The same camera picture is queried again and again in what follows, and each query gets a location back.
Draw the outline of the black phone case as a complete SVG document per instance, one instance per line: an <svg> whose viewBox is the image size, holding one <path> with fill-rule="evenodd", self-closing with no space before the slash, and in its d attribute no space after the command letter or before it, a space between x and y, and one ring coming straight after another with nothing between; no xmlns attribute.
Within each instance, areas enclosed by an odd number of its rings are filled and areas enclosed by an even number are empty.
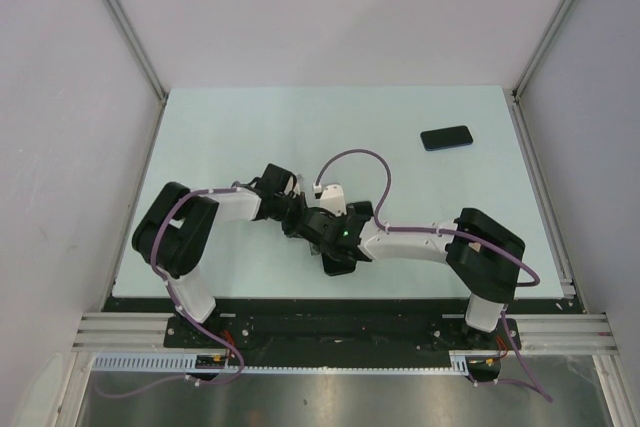
<svg viewBox="0 0 640 427"><path fill-rule="evenodd" d="M324 254L321 255L321 259L324 273L330 277L351 274L357 266L354 260L340 261Z"/></svg>

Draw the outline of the dark blue phone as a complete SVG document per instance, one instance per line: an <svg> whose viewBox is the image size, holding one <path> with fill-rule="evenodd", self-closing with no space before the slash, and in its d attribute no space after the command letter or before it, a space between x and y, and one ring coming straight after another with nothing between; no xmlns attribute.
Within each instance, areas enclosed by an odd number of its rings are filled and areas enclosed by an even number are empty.
<svg viewBox="0 0 640 427"><path fill-rule="evenodd" d="M423 131L420 139L427 152L465 147L474 142L469 128L464 125Z"/></svg>

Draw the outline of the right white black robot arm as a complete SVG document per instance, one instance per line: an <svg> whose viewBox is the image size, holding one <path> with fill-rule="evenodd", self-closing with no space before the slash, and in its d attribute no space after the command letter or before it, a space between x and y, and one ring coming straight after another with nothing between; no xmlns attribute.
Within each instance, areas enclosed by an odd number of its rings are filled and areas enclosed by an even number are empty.
<svg viewBox="0 0 640 427"><path fill-rule="evenodd" d="M352 272L359 262L408 259L448 266L469 290L461 335L473 348L497 336L503 310L519 286L524 242L478 209L430 226L392 226L379 219L380 208L351 203L341 215L307 207L294 235L314 245L330 261L330 273Z"/></svg>

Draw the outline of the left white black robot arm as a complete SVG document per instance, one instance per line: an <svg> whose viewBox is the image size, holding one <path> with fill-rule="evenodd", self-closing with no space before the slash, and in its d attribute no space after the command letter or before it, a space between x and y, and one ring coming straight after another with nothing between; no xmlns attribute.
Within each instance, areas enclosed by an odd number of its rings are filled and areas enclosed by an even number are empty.
<svg viewBox="0 0 640 427"><path fill-rule="evenodd" d="M197 345L214 344L220 321L216 301L199 268L212 228L233 221L286 222L304 203L297 176L269 164L263 174L228 188L191 190L169 182L132 235L131 245L162 279L176 310L189 319L186 334Z"/></svg>

